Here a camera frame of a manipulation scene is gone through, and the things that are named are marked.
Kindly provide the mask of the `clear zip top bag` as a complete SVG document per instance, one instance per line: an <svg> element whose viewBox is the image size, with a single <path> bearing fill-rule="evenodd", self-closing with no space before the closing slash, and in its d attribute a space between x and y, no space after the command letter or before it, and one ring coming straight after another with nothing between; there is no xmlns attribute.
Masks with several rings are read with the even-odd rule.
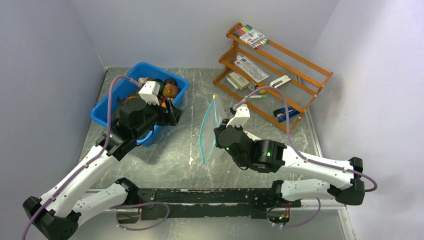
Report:
<svg viewBox="0 0 424 240"><path fill-rule="evenodd" d="M225 152L222 148L216 147L217 140L214 133L214 129L220 126L223 119L227 119L227 112L219 95L214 94L199 131L199 149L203 165L221 157Z"/></svg>

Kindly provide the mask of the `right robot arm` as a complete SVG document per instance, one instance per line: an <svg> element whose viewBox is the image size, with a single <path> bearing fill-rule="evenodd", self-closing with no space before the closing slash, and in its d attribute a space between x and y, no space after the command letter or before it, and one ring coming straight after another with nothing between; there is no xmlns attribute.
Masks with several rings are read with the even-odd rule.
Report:
<svg viewBox="0 0 424 240"><path fill-rule="evenodd" d="M333 198L338 203L359 206L365 198L360 173L362 160L335 160L304 152L269 139L253 140L242 127L222 123L214 130L215 146L228 153L242 170L258 173L289 172L306 180L283 181L270 193L270 202L282 207L300 199Z"/></svg>

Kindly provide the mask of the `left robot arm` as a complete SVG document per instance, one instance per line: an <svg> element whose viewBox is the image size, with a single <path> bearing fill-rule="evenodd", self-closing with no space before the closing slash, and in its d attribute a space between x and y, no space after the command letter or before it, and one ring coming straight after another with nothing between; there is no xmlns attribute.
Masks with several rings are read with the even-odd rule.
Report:
<svg viewBox="0 0 424 240"><path fill-rule="evenodd" d="M175 126L182 111L170 99L164 105L147 104L136 97L124 102L120 116L112 119L107 102L107 128L81 161L62 181L41 197L23 203L29 226L49 240L69 239L87 220L109 208L132 208L140 203L138 187L123 177L108 188L83 197L91 185L114 163L138 145L138 140L155 126Z"/></svg>

